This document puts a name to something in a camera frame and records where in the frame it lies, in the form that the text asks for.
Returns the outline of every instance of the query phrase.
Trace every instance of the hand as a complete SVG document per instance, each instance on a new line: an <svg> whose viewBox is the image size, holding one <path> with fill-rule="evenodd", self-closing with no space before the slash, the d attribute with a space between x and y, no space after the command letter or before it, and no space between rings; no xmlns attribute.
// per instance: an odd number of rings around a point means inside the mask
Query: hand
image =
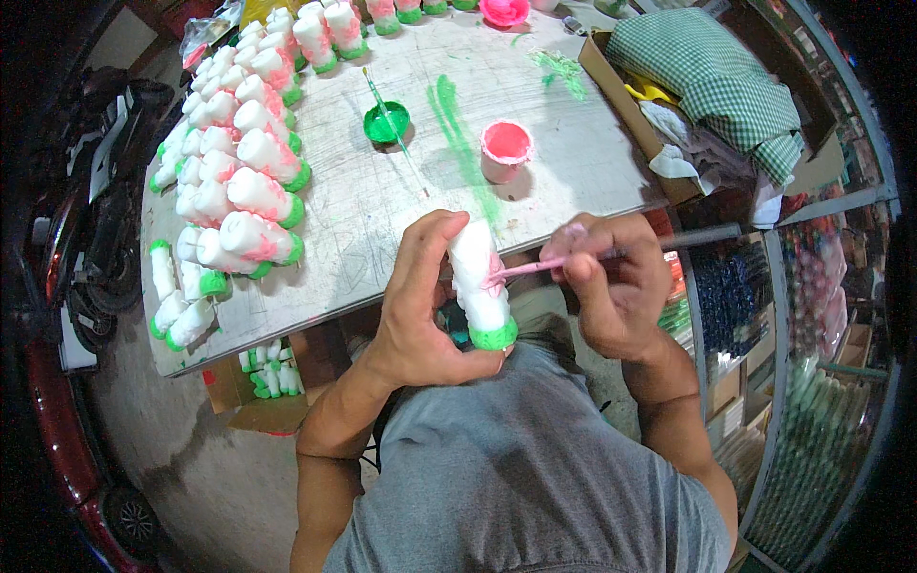
<svg viewBox="0 0 917 573"><path fill-rule="evenodd" d="M614 248L624 256L599 261ZM672 286L656 234L642 215L602 219L579 214L541 249L541 260L570 255L555 281L566 281L580 300L580 331L606 358L644 362L659 348L659 313Z"/></svg>
<svg viewBox="0 0 917 573"><path fill-rule="evenodd" d="M433 322L434 308L446 298L437 282L440 264L449 240L468 221L464 211L439 209L404 230L385 288L379 330L358 359L390 391L401 386L461 384L493 376L503 366L503 352L463 353Z"/></svg>

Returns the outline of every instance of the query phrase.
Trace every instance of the person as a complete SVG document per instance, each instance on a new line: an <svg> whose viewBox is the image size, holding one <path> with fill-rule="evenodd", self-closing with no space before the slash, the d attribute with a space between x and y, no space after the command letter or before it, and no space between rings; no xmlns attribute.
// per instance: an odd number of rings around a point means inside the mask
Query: person
<svg viewBox="0 0 917 573"><path fill-rule="evenodd" d="M404 231L375 338L305 417L291 571L725 570L735 490L692 360L657 326L671 274L646 219L578 215L540 255L574 253L552 278L576 293L587 344L622 361L642 445L587 393L565 311L546 310L556 285L507 286L519 337L504 351L463 353L436 327L468 221L439 210ZM612 246L624 257L600 263ZM402 387L364 494L359 457Z"/></svg>

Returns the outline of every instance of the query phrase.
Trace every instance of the yellow object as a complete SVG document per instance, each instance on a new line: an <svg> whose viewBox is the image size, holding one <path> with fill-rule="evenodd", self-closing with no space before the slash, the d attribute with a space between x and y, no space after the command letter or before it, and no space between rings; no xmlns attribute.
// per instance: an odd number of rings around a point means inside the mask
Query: yellow object
<svg viewBox="0 0 917 573"><path fill-rule="evenodd" d="M671 96L663 91L657 84L649 81L647 78L631 73L634 77L634 83L637 83L637 88L634 89L629 84L625 83L624 88L627 89L627 92L630 93L633 97L644 102L652 102L653 100L662 100L672 105L678 105L679 99L677 97Z"/></svg>
<svg viewBox="0 0 917 573"><path fill-rule="evenodd" d="M299 0L246 0L238 28L242 29L255 20L260 20L261 24L267 24L268 14L271 13L271 10L281 6L288 7L295 16L301 5L302 3Z"/></svg>

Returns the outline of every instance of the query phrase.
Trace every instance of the paintbrush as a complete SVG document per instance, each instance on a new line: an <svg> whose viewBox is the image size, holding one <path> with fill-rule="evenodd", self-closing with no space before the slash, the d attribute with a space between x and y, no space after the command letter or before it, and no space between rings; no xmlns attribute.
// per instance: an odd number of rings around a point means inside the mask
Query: paintbrush
<svg viewBox="0 0 917 573"><path fill-rule="evenodd" d="M420 188L424 190L424 195L427 197L430 196L430 192L426 190L426 185L424 180L420 177L420 170L417 169L417 164L414 163L414 158L411 157L411 153L408 152L407 146L404 145L404 140L401 139L401 134L398 133L398 128L395 127L395 122L392 121L392 116L389 115L389 108L385 106L385 102L382 101L382 96L379 95L379 90L376 89L376 84L372 82L370 78L370 73L366 69L366 66L363 66L363 75L366 76L366 82L370 85L370 91L376 98L376 103L379 104L379 109L382 111L382 116L385 117L385 121L389 123L389 129L392 130L392 133L395 134L395 139L398 141L398 146L401 147L404 152L404 158L407 160L408 166L411 167L411 171L414 172L414 176L417 178L417 182L420 184Z"/></svg>
<svg viewBox="0 0 917 573"><path fill-rule="evenodd" d="M696 231L676 233L670 237L660 237L659 247L663 251L697 247L699 245L706 245L707 243L722 241L727 238L741 237L743 234L744 233L742 228L738 223L727 223L726 225L711 226ZM509 277L523 274L532 274L533 272L539 272L541 270L551 270L563 267L567 260L572 256L573 255L565 255L563 257L557 257L556 259L539 260L538 262L530 262L525 265L519 265L518 267L512 267L510 269L498 270L497 272L494 272L492 275L484 279L484 281L481 283L481 288L489 289L495 284L505 281ZM612 247L603 253L599 253L595 256L595 258L598 260L607 260L626 256L627 249L616 249Z"/></svg>

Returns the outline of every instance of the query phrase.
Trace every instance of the gray t-shirt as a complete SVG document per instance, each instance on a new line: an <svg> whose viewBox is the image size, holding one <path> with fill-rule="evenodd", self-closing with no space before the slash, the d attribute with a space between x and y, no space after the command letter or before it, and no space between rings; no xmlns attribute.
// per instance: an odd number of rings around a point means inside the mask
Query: gray t-shirt
<svg viewBox="0 0 917 573"><path fill-rule="evenodd" d="M325 571L723 571L699 481L605 423L584 378L517 343L501 373L405 389L382 474Z"/></svg>

